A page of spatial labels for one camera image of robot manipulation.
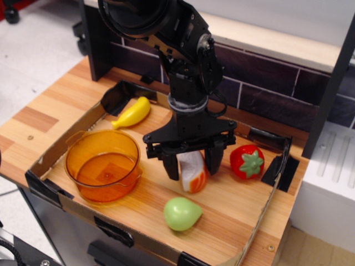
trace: tile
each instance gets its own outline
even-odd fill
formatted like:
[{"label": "tile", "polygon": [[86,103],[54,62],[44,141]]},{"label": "tile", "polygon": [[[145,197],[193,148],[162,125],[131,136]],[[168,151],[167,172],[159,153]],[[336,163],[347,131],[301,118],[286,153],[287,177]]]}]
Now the tile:
[{"label": "tile", "polygon": [[159,53],[157,50],[155,50],[153,47],[150,47],[146,45],[144,42],[139,41],[139,40],[124,40],[124,45],[128,47],[132,47],[150,54],[154,54],[156,56],[159,56]]},{"label": "tile", "polygon": [[355,66],[350,65],[339,87],[339,94],[355,98]]},{"label": "tile", "polygon": [[350,127],[354,118],[355,100],[337,95],[327,120],[338,125]]},{"label": "tile", "polygon": [[[240,88],[240,83],[238,81],[224,79],[217,88],[227,99],[228,105],[237,107],[238,99],[239,99],[239,88]],[[210,96],[210,99],[219,102],[221,101],[214,94]]]},{"label": "tile", "polygon": [[110,41],[115,44],[122,45],[122,37],[115,34],[112,30],[109,31]]},{"label": "tile", "polygon": [[160,60],[119,45],[112,45],[112,57],[115,66],[139,75],[146,75],[161,81]]},{"label": "tile", "polygon": [[310,104],[319,105],[329,82],[329,76],[301,70],[293,97]]},{"label": "tile", "polygon": [[307,132],[318,111],[318,106],[248,85],[242,86],[239,108]]},{"label": "tile", "polygon": [[220,45],[216,46],[216,55],[220,64],[225,67],[224,76],[277,93],[292,95],[297,68]]}]

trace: wood grain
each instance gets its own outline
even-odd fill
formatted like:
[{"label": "wood grain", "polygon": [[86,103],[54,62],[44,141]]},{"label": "wood grain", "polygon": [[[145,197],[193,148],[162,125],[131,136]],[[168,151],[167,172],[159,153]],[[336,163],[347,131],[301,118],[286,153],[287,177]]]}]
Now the wood grain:
[{"label": "wood grain", "polygon": [[[22,187],[27,187],[24,177],[26,170],[120,79],[132,80],[143,85],[137,75],[117,68],[113,68],[98,82],[91,81],[89,62],[85,58],[31,102],[27,108],[0,127],[3,160],[0,174]],[[157,91],[167,90],[166,85],[156,82],[147,87]],[[235,114],[238,113],[230,109],[228,116],[237,119],[238,116]],[[29,117],[29,114],[34,115],[30,123],[24,119]],[[169,121],[170,116],[168,109],[154,105],[146,120],[125,131],[140,140],[140,148],[144,151],[142,136],[164,125]],[[307,135],[297,130],[293,131],[291,127],[285,125],[269,123],[254,115],[243,114],[240,117],[243,117],[243,122],[247,124],[255,126],[260,124],[262,129],[274,129],[280,135],[288,136],[294,132],[291,155],[301,161],[290,192],[276,191],[243,263],[243,265],[271,265],[275,254],[267,251],[266,246],[272,243],[278,247],[287,224],[308,164],[308,160],[301,157],[302,144]],[[116,117],[107,116],[97,123],[95,129],[108,128],[109,121],[112,119]],[[46,175],[46,178],[50,178],[74,195],[74,202],[77,204],[140,230],[147,236],[171,245],[177,250],[186,251],[205,262],[218,265],[240,254],[272,190],[272,187],[260,182],[260,179],[245,182],[236,178],[231,172],[230,152],[237,146],[247,143],[247,140],[238,137],[237,145],[225,150],[220,171],[209,178],[203,191],[195,195],[183,192],[178,182],[168,178],[162,162],[157,159],[148,160],[144,152],[141,159],[144,174],[139,185],[130,195],[108,207],[89,204],[80,197],[74,183],[65,174],[62,159]],[[264,148],[263,151],[268,166],[275,153]],[[188,197],[201,205],[204,210],[196,226],[186,232],[173,232],[164,222],[162,216],[164,203],[174,196]]]}]

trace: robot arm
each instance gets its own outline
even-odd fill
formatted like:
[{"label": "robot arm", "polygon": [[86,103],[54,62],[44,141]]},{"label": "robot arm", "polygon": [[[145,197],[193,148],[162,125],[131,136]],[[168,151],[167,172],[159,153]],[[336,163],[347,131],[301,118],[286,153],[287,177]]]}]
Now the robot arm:
[{"label": "robot arm", "polygon": [[[226,100],[217,90],[222,66],[217,62],[208,25],[182,0],[99,0],[107,26],[117,35],[143,42],[157,51],[169,77],[170,122],[144,136],[148,158],[157,157],[173,180],[179,179],[176,154],[205,150],[211,174],[218,171],[223,150],[235,143],[234,121],[217,119]],[[225,104],[207,109],[209,95]]]}]

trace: cardboard box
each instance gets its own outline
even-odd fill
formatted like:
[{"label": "cardboard box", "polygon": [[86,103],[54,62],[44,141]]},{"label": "cardboard box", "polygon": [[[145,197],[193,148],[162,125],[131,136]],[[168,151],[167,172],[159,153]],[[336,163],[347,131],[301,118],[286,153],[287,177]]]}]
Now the cardboard box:
[{"label": "cardboard box", "polygon": [[[66,141],[80,130],[109,129],[110,120],[139,96],[156,103],[143,122],[123,129],[141,149],[143,175],[139,184],[115,203],[89,203],[65,173]],[[239,124],[236,133],[244,137],[239,137],[238,146],[254,142],[264,153],[263,178],[242,181],[234,176],[229,165],[229,154],[236,148],[232,145],[225,150],[220,170],[209,177],[207,186],[189,194],[168,178],[161,161],[148,159],[144,152],[142,136],[170,120],[167,106],[166,95],[121,81],[33,164],[26,173],[29,188],[34,195],[168,265],[240,265],[275,190],[287,191],[291,183],[297,168],[296,160],[287,160],[291,140]],[[281,178],[284,170],[288,174]],[[172,231],[164,221],[165,203],[177,196],[191,199],[204,211],[198,222],[184,232]]]}]

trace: yellow banana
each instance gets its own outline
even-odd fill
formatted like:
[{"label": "yellow banana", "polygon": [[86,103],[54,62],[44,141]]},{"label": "yellow banana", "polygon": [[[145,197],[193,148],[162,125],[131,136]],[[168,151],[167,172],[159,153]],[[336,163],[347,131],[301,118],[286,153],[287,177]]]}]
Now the yellow banana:
[{"label": "yellow banana", "polygon": [[112,121],[114,129],[119,127],[132,126],[141,122],[150,111],[150,102],[146,97],[139,97],[137,102],[124,111],[117,121]]}]

